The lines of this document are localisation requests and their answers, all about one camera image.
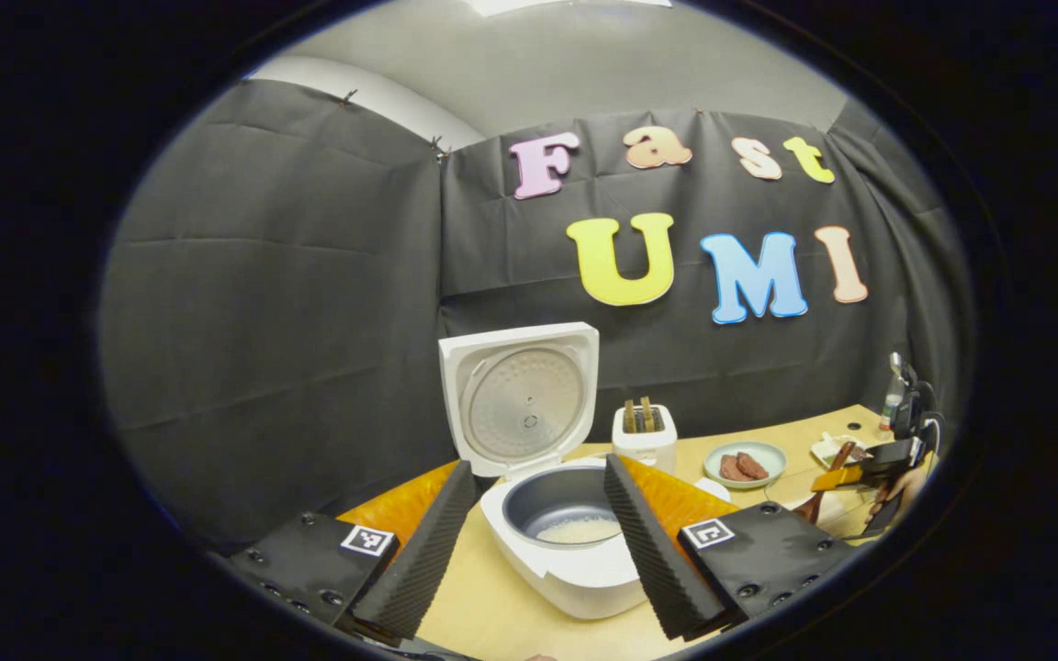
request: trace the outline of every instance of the wooden spatula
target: wooden spatula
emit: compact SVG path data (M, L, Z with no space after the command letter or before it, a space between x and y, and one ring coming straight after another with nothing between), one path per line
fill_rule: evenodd
M843 469L843 462L847 461L847 456L852 454L853 448L856 447L855 441L847 441L843 443L843 447L839 448L839 455L832 459L832 470ZM823 494L826 492L815 492L811 495L809 501L806 501L799 507L795 508L794 513L802 516L806 519L807 524L816 524L819 520L819 506L823 502Z

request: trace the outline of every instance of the letter cutout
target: letter cutout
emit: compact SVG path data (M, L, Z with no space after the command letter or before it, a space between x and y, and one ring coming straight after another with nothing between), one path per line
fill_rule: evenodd
M835 181L835 172L820 166L818 162L820 158L823 158L822 151L807 145L806 141L802 137L794 136L782 143L782 146L788 148L790 153L794 153L798 158L798 164L803 166L803 171L810 179L820 181L823 184L831 184L832 181Z
M821 226L815 231L815 238L826 246L826 254L832 258L832 269L835 269L835 300L840 304L858 304L868 297L868 288L860 281L860 272L856 271L856 260L852 257L852 246L847 239L852 237L841 226Z
M680 145L679 137L662 126L643 126L623 136L626 163L639 169L650 169L662 164L687 164L693 160L693 150Z
M742 167L750 172L750 177L769 181L782 179L782 167L778 166L776 160L769 158L769 148L763 143L748 137L734 137L730 145L742 158Z
M746 319L738 292L746 296L753 314L765 314L769 291L773 302L769 312L776 316L798 316L806 312L806 300L798 286L795 268L795 238L784 232L771 232L762 241L759 263L732 234L713 234L700 239L700 247L713 256L717 269L717 294L720 305L713 310L717 324L737 324Z
M549 196L562 189L562 182L549 176L550 168L559 175L570 171L570 153L567 149L579 147L579 136L559 133L536 140L526 140L509 147L521 168L521 185L512 194L517 200Z
M567 226L566 236L579 244L579 273L582 286L597 301L609 306L651 304L668 293L675 279L672 243L668 241L671 215L644 213L631 219L631 226L642 232L647 251L647 275L625 280L615 263L615 233L618 221L612 218L580 220Z

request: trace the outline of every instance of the ceiling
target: ceiling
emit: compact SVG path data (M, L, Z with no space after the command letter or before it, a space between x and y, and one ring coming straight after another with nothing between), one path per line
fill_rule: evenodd
M362 68L486 136L638 109L703 108L827 129L840 88L700 10L551 3L481 17L464 0L395 0L281 55Z

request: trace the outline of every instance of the tabletop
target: tabletop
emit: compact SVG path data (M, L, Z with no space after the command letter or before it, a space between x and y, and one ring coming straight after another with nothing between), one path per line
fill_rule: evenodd
M849 424L858 424L852 429ZM878 429L879 415L856 405L815 418L772 427L679 439L675 477L693 483L705 476L705 459L722 444L750 440L778 446L786 455L786 470L772 484L754 490L729 490L731 502L746 508L774 499L783 504L810 495L810 481L826 467L810 454L822 434L850 435L867 446L891 440ZM609 452L609 443L583 443L567 459ZM819 527L832 535L863 530L871 507L870 492L832 492L832 514L820 515ZM668 640L647 602L603 620L579 620L559 610L534 590L505 561L476 506L468 514L443 582L419 628L420 639L484 661L525 661L534 654L558 661L651 661L693 644L697 639Z

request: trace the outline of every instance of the small bowl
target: small bowl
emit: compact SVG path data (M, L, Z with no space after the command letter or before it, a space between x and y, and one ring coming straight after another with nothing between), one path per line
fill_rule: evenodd
M762 465L762 469L765 469L765 472L769 473L769 477L764 478L764 480L753 480L752 482L738 482L722 477L720 458L726 455L737 455L740 452L752 456L753 460L758 461ZM724 444L724 446L710 452L709 456L705 459L706 476L709 476L710 480L729 486L730 490L755 490L756 486L764 486L765 484L769 484L769 482L776 481L778 476L782 475L783 470L786 470L786 455L783 455L780 448L771 446L769 443L760 443L756 441L737 441L735 443Z

